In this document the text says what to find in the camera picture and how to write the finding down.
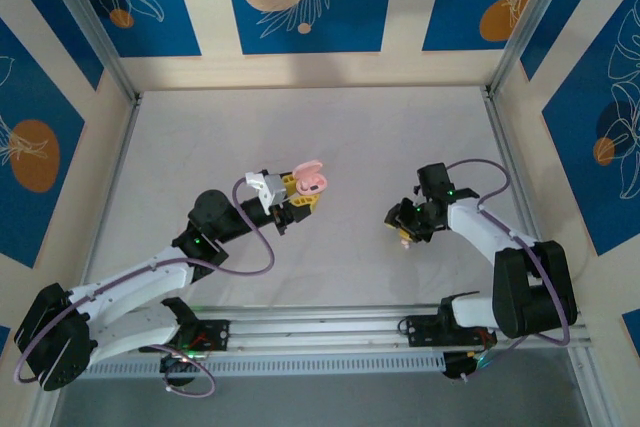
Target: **yellow object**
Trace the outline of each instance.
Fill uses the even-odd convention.
[[[296,190],[296,178],[293,174],[285,175],[282,178],[282,182],[284,183],[284,187],[287,189],[287,197],[293,197],[298,191]]]
[[[407,232],[404,229],[398,229],[398,235],[403,239],[406,240],[407,242],[413,242],[411,240],[411,236],[409,235],[409,232]]]
[[[319,198],[320,194],[302,195],[300,197],[296,197],[295,199],[291,199],[289,202],[291,202],[294,207],[303,207],[305,205],[309,205],[311,206],[311,212],[313,213]]]

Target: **black bracket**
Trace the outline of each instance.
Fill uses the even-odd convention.
[[[197,353],[226,352],[230,324],[228,320],[198,320],[195,328],[189,329],[190,335],[193,335],[192,338],[176,339],[174,337],[169,345],[190,357]],[[182,342],[182,345],[173,345],[176,341]],[[195,377],[169,377],[170,374],[196,371],[196,367],[172,354],[160,359],[160,373],[167,374],[167,382],[173,387],[184,387],[193,382]]]
[[[409,347],[493,347],[498,339],[486,327],[460,327],[456,324],[451,302],[459,295],[442,299],[435,315],[409,315],[399,330],[409,339]]]
[[[188,354],[189,352],[226,352],[229,342],[229,325],[222,319],[198,319],[189,306],[179,297],[162,301],[175,314],[180,329],[167,342],[167,346]],[[156,352],[152,347],[142,347],[140,352]]]

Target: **wire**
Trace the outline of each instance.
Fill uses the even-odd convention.
[[[513,239],[513,241],[516,244],[518,244],[519,247],[521,247],[527,253],[529,258],[533,262],[533,265],[535,266],[536,270],[538,271],[538,274],[542,279],[542,283],[549,291],[549,295],[551,296],[551,301],[553,302],[553,306],[555,307],[556,312],[558,313],[558,318],[560,319],[560,325],[562,326],[562,339],[555,339],[545,334],[534,334],[534,335],[540,339],[546,340],[547,342],[550,342],[552,344],[555,344],[561,347],[569,345],[569,342],[571,341],[571,333],[569,331],[569,321],[567,320],[567,315],[565,314],[564,308],[562,307],[562,302],[560,301],[560,297],[558,296],[556,289],[553,287],[553,284],[551,283],[551,279],[549,278],[549,275],[547,274],[544,267],[542,266],[540,259],[538,259],[538,257],[535,255],[535,253],[531,250],[531,248],[527,245],[527,243],[524,240],[522,240],[517,234],[515,234],[502,221],[500,221],[499,219],[497,219],[496,217],[494,217],[492,214],[490,214],[484,209],[484,206],[483,206],[484,202],[491,199],[492,197],[495,197],[496,195],[501,194],[502,192],[504,192],[509,188],[509,186],[511,185],[511,176],[509,175],[509,172],[507,172],[507,170],[497,162],[494,162],[488,159],[478,159],[478,158],[465,159],[465,160],[460,160],[458,162],[454,162],[453,164],[447,167],[447,170],[457,167],[459,165],[472,164],[472,163],[481,163],[481,164],[491,165],[493,167],[496,167],[498,170],[500,170],[504,174],[504,177],[505,177],[504,184],[500,188],[480,197],[480,199],[478,200],[478,203],[476,204],[476,207],[478,208],[478,211],[484,218],[492,222],[496,227],[498,227],[505,234],[507,234],[511,239]],[[511,344],[506,350],[502,351],[500,354],[493,357],[487,364],[485,364],[481,368],[487,367],[491,363],[495,363],[495,361],[498,358],[502,357],[507,352],[515,349],[518,345],[524,342],[526,338],[527,336],[519,338],[513,344]]]
[[[255,232],[258,237],[260,238],[260,240],[264,243],[265,247],[267,248],[267,252],[269,253],[269,263],[267,264],[267,266],[263,269],[260,270],[256,270],[253,272],[239,272],[236,270],[229,270],[223,267],[220,267],[218,265],[214,265],[210,262],[206,262],[204,260],[200,260],[200,259],[193,259],[193,258],[176,258],[176,259],[169,259],[169,260],[162,260],[160,262],[158,262],[155,265],[146,265],[144,267],[141,267],[139,269],[136,269],[134,271],[129,272],[128,274],[117,278],[115,280],[112,280],[111,282],[103,285],[102,287],[96,289],[92,296],[88,296],[85,295],[84,297],[81,297],[80,299],[78,299],[76,302],[74,302],[73,304],[69,305],[67,308],[65,308],[62,312],[60,312],[58,315],[56,315],[53,319],[51,319],[51,321],[45,325],[42,330],[40,332],[38,332],[38,334],[36,334],[36,336],[31,340],[31,342],[29,342],[29,344],[27,345],[27,347],[24,349],[24,352],[22,353],[22,355],[20,356],[20,358],[18,359],[18,362],[16,364],[16,368],[13,371],[13,381],[16,384],[30,384],[32,382],[36,382],[38,380],[42,380],[42,383],[45,383],[48,379],[48,376],[51,375],[52,372],[49,372],[47,377],[45,377],[44,379],[40,379],[39,377],[42,377],[42,375],[44,374],[44,371],[40,374],[39,377],[30,377],[30,378],[22,378],[20,376],[20,373],[22,372],[22,368],[24,367],[24,364],[26,363],[27,359],[29,358],[29,356],[31,355],[31,353],[34,351],[34,349],[38,346],[38,344],[42,341],[42,339],[45,338],[45,336],[51,332],[51,330],[53,330],[53,328],[58,325],[67,315],[69,315],[71,312],[73,312],[74,310],[76,310],[77,308],[83,306],[84,304],[86,304],[87,302],[92,302],[93,300],[95,300],[95,297],[97,297],[98,295],[102,295],[105,292],[123,284],[124,282],[127,282],[135,277],[138,277],[139,275],[142,275],[146,272],[149,272],[151,270],[155,270],[157,268],[160,267],[166,267],[168,265],[175,265],[175,264],[183,264],[183,263],[187,263],[187,264],[194,264],[194,265],[199,265],[202,267],[205,267],[207,269],[210,270],[219,270],[221,272],[230,274],[230,275],[237,275],[237,276],[254,276],[254,275],[260,275],[260,274],[266,274],[267,272],[269,272],[273,266],[275,265],[275,254],[273,252],[273,249],[271,248],[271,245],[269,244],[269,242],[267,241],[267,239],[264,237],[264,235],[262,235],[262,232],[260,232],[260,230],[258,229],[258,227],[253,223],[253,221],[249,218],[249,216],[244,212],[244,210],[242,209],[242,207],[240,206],[240,203],[238,202],[238,188],[245,183],[245,179],[241,178],[239,179],[235,185],[233,186],[233,190],[231,193],[232,199],[233,199],[233,203],[238,211],[238,214],[240,214],[240,217],[242,218],[242,220],[245,221],[245,223],[249,226],[249,228]],[[168,383],[168,378],[167,378],[167,374],[165,374],[164,377],[164,382],[165,385],[167,386],[167,390],[170,390],[171,392],[178,394],[180,396],[183,397],[192,397],[192,398],[203,398],[203,397],[207,397],[211,394],[213,394],[215,392],[215,379],[213,377],[213,375],[211,374],[211,372],[209,372],[203,365],[199,364],[198,362],[196,362],[195,360],[191,359],[190,357],[188,357],[186,354],[172,349],[171,347],[166,347],[166,346],[162,346],[162,345],[151,345],[150,347],[157,349],[157,350],[162,350],[163,352],[168,352],[170,354],[173,355],[177,355],[179,357],[181,357],[183,360],[185,360],[186,362],[189,362],[190,364],[194,365],[195,367],[197,367],[198,369],[200,369],[211,381],[211,388],[209,389],[209,391],[205,392],[205,393],[189,393],[189,392],[184,392],[181,390],[177,390],[174,389],[173,387],[171,387]]]
[[[149,347],[156,349],[156,350],[162,350],[163,352],[167,352],[169,354],[173,354],[173,355],[177,355],[179,356],[183,361],[190,363],[191,365],[193,365],[194,367],[196,367],[197,369],[201,370],[204,375],[206,375],[209,378],[209,381],[211,382],[211,387],[209,388],[208,391],[206,392],[202,392],[202,393],[194,393],[194,392],[185,392],[183,390],[180,389],[176,389],[175,387],[173,387],[170,383],[169,383],[169,369],[167,369],[167,371],[164,374],[164,377],[162,378],[162,381],[164,382],[165,388],[167,389],[167,392],[172,392],[176,395],[179,395],[181,397],[189,397],[192,399],[203,399],[205,397],[209,397],[210,395],[212,395],[213,393],[215,393],[216,391],[216,379],[213,377],[213,374],[201,363],[193,360],[191,357],[189,357],[188,355],[186,355],[184,352],[180,352],[179,350],[176,349],[172,349],[171,347],[167,347],[164,345],[150,345]]]
[[[402,323],[405,323],[405,329],[402,330]],[[408,324],[408,319],[406,317],[403,317],[402,319],[400,319],[400,322],[398,322],[398,325],[396,326],[396,330],[398,331],[398,333],[400,335],[405,335],[408,336],[409,335],[409,327],[407,326]]]

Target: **gray floor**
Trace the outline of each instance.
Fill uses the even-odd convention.
[[[55,427],[589,425],[563,350],[515,351],[468,384],[441,374],[222,378],[205,400],[160,380],[71,384]]]
[[[314,214],[282,237],[273,226],[262,229],[276,255],[269,275],[208,276],[180,293],[188,304],[406,305],[490,290],[493,268],[463,237],[441,232],[405,250],[383,222],[411,197],[417,169],[469,157],[500,160],[478,87],[149,92],[87,280],[164,249],[201,192],[229,195],[245,172],[287,172],[317,158],[329,187]],[[483,165],[460,166],[451,179],[480,194],[503,183]],[[488,207],[519,228],[508,192]],[[224,248],[227,268],[265,265],[254,235]]]

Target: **metal frame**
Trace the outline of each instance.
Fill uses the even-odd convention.
[[[116,48],[107,35],[107,31],[93,10],[89,0],[62,0],[80,27],[89,45],[94,50],[102,65],[111,73],[114,82],[131,102],[135,102],[138,93],[126,70],[120,62]]]
[[[533,196],[530,180],[527,177],[526,169],[523,168],[521,154],[514,141],[509,123],[506,121],[503,106],[498,99],[499,97],[491,98],[488,92],[485,92],[487,114],[494,130],[498,150],[513,180],[516,210],[522,212],[522,217],[525,219],[524,225],[526,226],[530,222],[533,232],[538,238],[543,238],[543,230],[541,230],[531,207]],[[604,383],[591,344],[569,345],[567,351],[591,424],[598,427],[621,427],[623,424],[612,401],[611,390]]]
[[[513,180],[516,210],[523,229],[541,238],[541,231],[532,209],[525,170],[515,149],[508,124],[495,96],[507,75],[518,62],[540,19],[552,0],[530,0],[520,21],[507,42],[504,54],[485,91],[487,115],[494,132],[503,163]],[[108,217],[122,166],[135,127],[140,96],[122,66],[113,43],[88,0],[64,0],[78,26],[111,73],[122,93],[132,101],[131,116],[123,136],[118,159],[111,173],[101,221],[96,227],[82,280],[95,257],[95,247]],[[438,350],[409,348],[406,337],[397,331],[398,322],[410,314],[433,314],[437,306],[371,306],[332,308],[277,309],[215,309],[200,308],[201,318],[232,319],[231,338],[226,353],[213,354],[205,359],[216,375],[295,375],[338,374],[352,372],[438,371],[443,369],[443,357]],[[582,396],[593,425],[619,426],[620,419],[613,407],[608,390],[595,362],[586,326],[579,318],[572,327],[569,356]],[[505,348],[509,339],[499,337],[496,348]],[[522,348],[548,347],[530,338]],[[86,378],[159,376],[158,356],[130,354],[117,360],[100,363],[90,369]],[[24,426],[49,425],[59,392],[39,391]]]
[[[527,7],[513,29],[500,62],[489,81],[488,90],[492,98],[497,95],[507,76],[520,60],[525,47],[531,40],[551,1],[529,0],[527,2]]]

